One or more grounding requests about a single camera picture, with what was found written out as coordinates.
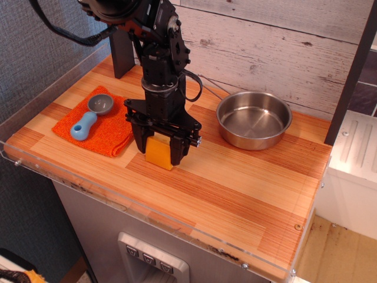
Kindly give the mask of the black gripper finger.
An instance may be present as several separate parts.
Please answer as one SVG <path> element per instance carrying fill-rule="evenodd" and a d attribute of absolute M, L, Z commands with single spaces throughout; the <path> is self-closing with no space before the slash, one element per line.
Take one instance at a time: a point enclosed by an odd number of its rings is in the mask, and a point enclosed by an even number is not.
<path fill-rule="evenodd" d="M 154 136 L 154 131 L 149 126 L 141 126 L 139 124 L 131 124 L 134 140 L 138 147 L 138 150 L 145 153 L 147 146 L 147 139 Z"/>
<path fill-rule="evenodd" d="M 171 164 L 177 166 L 180 164 L 183 157 L 185 157 L 190 148 L 190 141 L 186 137 L 173 136 L 170 138 L 170 157 Z"/>

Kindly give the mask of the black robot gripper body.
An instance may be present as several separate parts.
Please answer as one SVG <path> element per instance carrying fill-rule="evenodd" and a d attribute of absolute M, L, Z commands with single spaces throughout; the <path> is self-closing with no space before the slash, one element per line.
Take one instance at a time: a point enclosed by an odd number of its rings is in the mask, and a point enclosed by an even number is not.
<path fill-rule="evenodd" d="M 149 126 L 168 137 L 186 137 L 191 146 L 199 146 L 201 124 L 186 112 L 186 78 L 174 77 L 168 85 L 155 85 L 141 80 L 145 99 L 126 99 L 126 120 Z"/>

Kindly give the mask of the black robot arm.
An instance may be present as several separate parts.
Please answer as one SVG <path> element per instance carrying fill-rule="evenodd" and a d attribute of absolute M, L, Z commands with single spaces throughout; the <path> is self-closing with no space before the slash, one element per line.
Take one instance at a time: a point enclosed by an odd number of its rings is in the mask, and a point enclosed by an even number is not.
<path fill-rule="evenodd" d="M 170 162 L 180 164 L 191 146 L 201 143 L 201 124 L 186 112 L 186 78 L 201 79 L 185 69 L 190 50 L 181 34 L 181 22 L 170 1 L 81 1 L 96 20 L 128 33 L 143 69 L 143 100 L 127 99 L 126 120 L 131 123 L 139 151 L 155 135 L 169 137 Z"/>

